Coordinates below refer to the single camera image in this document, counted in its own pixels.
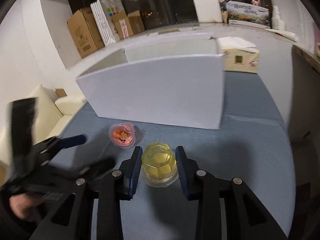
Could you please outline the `person's left hand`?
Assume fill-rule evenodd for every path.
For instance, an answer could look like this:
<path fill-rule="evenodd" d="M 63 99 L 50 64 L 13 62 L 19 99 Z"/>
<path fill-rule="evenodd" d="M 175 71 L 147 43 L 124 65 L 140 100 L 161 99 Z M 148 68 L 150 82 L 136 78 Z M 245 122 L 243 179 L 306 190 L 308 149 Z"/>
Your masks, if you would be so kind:
<path fill-rule="evenodd" d="M 28 219 L 33 213 L 33 208 L 42 204 L 42 198 L 33 198 L 26 193 L 11 196 L 9 206 L 13 214 L 19 219 Z"/>

